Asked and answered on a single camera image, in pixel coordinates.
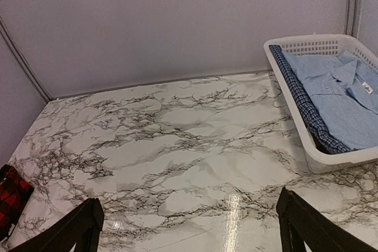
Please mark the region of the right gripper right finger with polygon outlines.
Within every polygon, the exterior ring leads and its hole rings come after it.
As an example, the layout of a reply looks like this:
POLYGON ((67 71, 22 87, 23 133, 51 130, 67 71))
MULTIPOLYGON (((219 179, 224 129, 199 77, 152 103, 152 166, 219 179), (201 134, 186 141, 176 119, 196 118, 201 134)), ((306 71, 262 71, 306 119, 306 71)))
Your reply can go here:
POLYGON ((276 212, 283 251, 376 251, 337 226, 294 191, 282 188, 276 212))

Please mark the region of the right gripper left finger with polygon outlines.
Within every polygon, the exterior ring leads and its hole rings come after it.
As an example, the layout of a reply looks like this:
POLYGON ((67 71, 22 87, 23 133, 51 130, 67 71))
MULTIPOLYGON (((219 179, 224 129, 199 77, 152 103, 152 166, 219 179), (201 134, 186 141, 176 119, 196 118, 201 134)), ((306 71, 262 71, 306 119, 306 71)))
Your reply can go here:
POLYGON ((88 198, 49 229, 12 251, 97 251, 104 212, 97 198, 88 198))

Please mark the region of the red black plaid shirt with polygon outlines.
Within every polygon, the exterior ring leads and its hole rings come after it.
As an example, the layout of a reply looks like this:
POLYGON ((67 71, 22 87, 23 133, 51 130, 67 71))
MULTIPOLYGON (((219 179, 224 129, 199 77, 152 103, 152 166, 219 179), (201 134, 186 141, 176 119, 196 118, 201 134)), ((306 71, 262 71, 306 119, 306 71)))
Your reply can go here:
POLYGON ((1 241, 10 238, 33 192, 13 166, 1 168, 1 241))

